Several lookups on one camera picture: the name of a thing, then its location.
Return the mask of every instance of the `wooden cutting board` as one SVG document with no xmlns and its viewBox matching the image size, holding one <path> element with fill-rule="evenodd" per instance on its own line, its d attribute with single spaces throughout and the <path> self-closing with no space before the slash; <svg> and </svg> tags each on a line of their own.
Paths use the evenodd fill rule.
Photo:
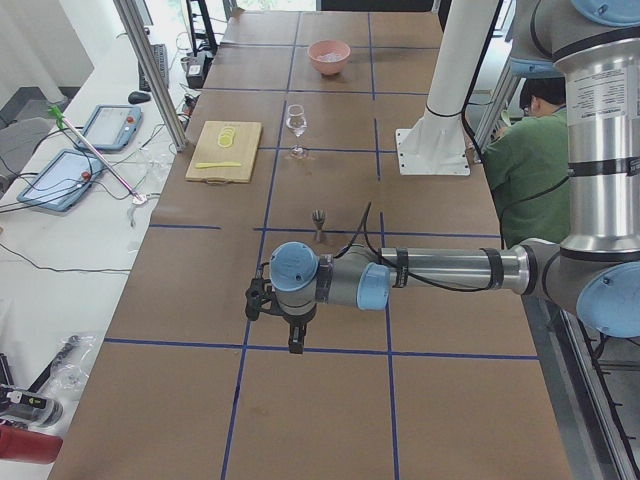
<svg viewBox="0 0 640 480">
<path fill-rule="evenodd" d="M 231 142 L 229 132 L 233 132 Z M 185 178 L 192 182 L 249 183 L 261 133 L 260 122 L 205 122 Z M 196 168 L 202 163 L 223 162 L 234 166 Z"/>
</svg>

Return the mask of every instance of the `white mounting plate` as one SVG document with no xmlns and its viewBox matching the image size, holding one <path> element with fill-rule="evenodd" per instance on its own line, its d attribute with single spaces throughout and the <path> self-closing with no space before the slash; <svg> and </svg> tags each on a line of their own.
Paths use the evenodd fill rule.
<svg viewBox="0 0 640 480">
<path fill-rule="evenodd" d="M 455 157 L 427 159 L 420 154 L 406 153 L 400 148 L 404 139 L 412 129 L 396 130 L 396 149 L 398 151 L 398 167 L 400 175 L 458 175 L 469 176 L 471 170 L 464 155 Z"/>
</svg>

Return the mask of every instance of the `green shirt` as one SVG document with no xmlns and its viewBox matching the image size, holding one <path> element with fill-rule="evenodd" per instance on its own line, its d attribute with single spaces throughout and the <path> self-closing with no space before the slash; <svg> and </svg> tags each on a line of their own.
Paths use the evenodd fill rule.
<svg viewBox="0 0 640 480">
<path fill-rule="evenodd" d="M 484 169 L 508 248 L 527 238 L 560 243 L 569 234 L 567 111 L 523 118 L 484 152 Z"/>
</svg>

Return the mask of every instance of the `red can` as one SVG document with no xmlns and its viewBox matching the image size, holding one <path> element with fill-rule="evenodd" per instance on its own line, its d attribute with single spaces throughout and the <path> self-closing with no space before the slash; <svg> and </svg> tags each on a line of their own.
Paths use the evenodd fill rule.
<svg viewBox="0 0 640 480">
<path fill-rule="evenodd" d="M 51 463 L 62 438 L 0 425 L 0 458 L 28 463 Z"/>
</svg>

